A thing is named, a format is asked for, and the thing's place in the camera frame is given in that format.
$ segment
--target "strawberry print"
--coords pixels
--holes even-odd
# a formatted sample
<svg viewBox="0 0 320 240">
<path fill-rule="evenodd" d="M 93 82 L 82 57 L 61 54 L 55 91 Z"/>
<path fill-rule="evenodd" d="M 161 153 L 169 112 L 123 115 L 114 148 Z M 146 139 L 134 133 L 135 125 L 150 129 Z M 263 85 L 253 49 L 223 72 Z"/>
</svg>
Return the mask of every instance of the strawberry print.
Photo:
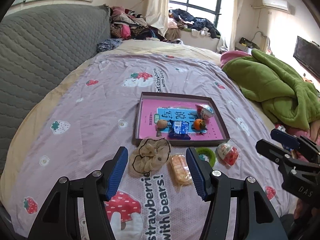
<svg viewBox="0 0 320 240">
<path fill-rule="evenodd" d="M 222 89 L 222 90 L 226 89 L 224 86 L 219 85 L 218 82 L 214 82 L 214 84 L 215 84 L 218 88 L 220 88 L 220 89 Z"/>
<path fill-rule="evenodd" d="M 90 80 L 86 83 L 86 85 L 87 85 L 87 86 L 92 86 L 92 85 L 95 85 L 95 84 L 98 84 L 98 83 L 99 83 L 98 80 L 90 79 Z"/>
<path fill-rule="evenodd" d="M 121 214 L 121 222 L 132 220 L 132 213 L 141 213 L 140 202 L 122 191 L 117 191 L 117 194 L 114 195 L 109 202 L 104 202 L 104 206 L 109 221 L 111 221 L 113 212 L 119 212 Z"/>
<path fill-rule="evenodd" d="M 268 200 L 271 200 L 276 195 L 276 190 L 270 186 L 266 186 L 265 193 L 267 194 Z"/>
<path fill-rule="evenodd" d="M 68 122 L 65 121 L 55 121 L 52 125 L 51 125 L 51 130 L 53 132 L 53 134 L 61 134 L 66 132 L 68 129 L 70 128 L 70 124 Z"/>
<path fill-rule="evenodd" d="M 23 201 L 23 207 L 26 209 L 28 214 L 34 214 L 38 211 L 38 204 L 31 197 L 26 197 Z"/>
<path fill-rule="evenodd" d="M 143 81 L 145 82 L 148 78 L 153 77 L 151 74 L 147 72 L 139 72 L 139 73 L 133 73 L 130 75 L 132 78 L 143 78 Z"/>
</svg>

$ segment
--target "green ring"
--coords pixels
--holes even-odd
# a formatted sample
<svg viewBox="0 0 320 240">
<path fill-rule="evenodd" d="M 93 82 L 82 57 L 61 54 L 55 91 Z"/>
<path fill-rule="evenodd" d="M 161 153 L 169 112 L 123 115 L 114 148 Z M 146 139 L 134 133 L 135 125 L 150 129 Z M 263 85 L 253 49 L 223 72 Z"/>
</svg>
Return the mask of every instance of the green ring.
<svg viewBox="0 0 320 240">
<path fill-rule="evenodd" d="M 211 167 L 213 167 L 215 165 L 216 155 L 211 149 L 209 149 L 207 147 L 199 147 L 199 148 L 196 148 L 196 151 L 197 151 L 198 155 L 203 154 L 209 158 L 209 164 Z"/>
</svg>

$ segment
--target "pink clothing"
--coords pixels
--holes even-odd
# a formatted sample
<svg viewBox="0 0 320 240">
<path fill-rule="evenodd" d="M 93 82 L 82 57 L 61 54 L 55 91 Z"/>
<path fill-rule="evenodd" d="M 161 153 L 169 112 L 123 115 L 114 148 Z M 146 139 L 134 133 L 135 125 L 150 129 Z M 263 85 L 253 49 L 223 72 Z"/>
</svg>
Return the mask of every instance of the pink clothing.
<svg viewBox="0 0 320 240">
<path fill-rule="evenodd" d="M 170 17 L 168 17 L 168 29 L 178 29 L 176 21 Z"/>
<path fill-rule="evenodd" d="M 122 25 L 122 28 L 121 28 L 121 36 L 122 36 L 122 38 L 124 38 L 125 40 L 131 38 L 131 31 L 130 31 L 130 27 L 129 27 L 129 26 L 127 26 L 127 25 Z"/>
<path fill-rule="evenodd" d="M 221 68 L 223 68 L 224 65 L 232 59 L 235 59 L 237 57 L 247 57 L 247 56 L 251 56 L 251 55 L 240 50 L 226 51 L 221 55 L 221 58 L 220 58 Z"/>
<path fill-rule="evenodd" d="M 308 131 L 303 131 L 303 130 L 300 130 L 300 129 L 297 129 L 297 128 L 293 128 L 293 127 L 287 126 L 286 127 L 286 131 L 290 135 L 295 135 L 297 137 L 302 135 L 302 136 L 307 137 L 308 139 L 310 139 L 310 131 L 309 130 Z M 318 137 L 317 141 L 315 141 L 315 143 L 317 145 L 320 145 L 320 136 Z"/>
<path fill-rule="evenodd" d="M 115 19 L 115 18 L 117 18 L 119 15 L 121 15 L 121 14 L 125 14 L 125 15 L 127 15 L 126 13 L 125 13 L 125 8 L 124 7 L 122 7 L 122 6 L 113 6 L 113 7 L 111 7 L 111 9 L 113 10 L 113 14 L 111 15 L 111 18 L 112 19 Z M 135 18 L 133 15 L 127 15 L 130 19 L 133 19 L 133 18 Z"/>
</svg>

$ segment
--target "windowsill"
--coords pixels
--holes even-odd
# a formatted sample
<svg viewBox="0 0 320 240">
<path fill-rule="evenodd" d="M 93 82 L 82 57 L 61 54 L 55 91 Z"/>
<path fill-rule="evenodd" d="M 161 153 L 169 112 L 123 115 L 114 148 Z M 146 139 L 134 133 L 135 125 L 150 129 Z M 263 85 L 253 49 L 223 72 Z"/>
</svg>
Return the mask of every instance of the windowsill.
<svg viewBox="0 0 320 240">
<path fill-rule="evenodd" d="M 212 39 L 210 36 L 192 36 L 190 32 L 181 31 L 181 38 L 183 44 L 201 48 L 201 49 L 209 49 L 213 52 L 217 52 L 217 45 L 219 39 Z"/>
</svg>

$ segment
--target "gray quilted sofa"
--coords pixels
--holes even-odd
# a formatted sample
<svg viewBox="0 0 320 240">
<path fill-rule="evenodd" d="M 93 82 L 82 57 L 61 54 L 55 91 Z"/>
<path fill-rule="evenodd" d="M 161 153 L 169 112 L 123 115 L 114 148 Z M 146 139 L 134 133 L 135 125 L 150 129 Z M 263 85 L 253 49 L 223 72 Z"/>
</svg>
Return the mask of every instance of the gray quilted sofa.
<svg viewBox="0 0 320 240">
<path fill-rule="evenodd" d="M 108 6 L 45 5 L 25 9 L 0 23 L 0 175 L 10 142 L 28 112 L 110 38 Z M 0 239 L 13 232 L 0 207 Z"/>
</svg>

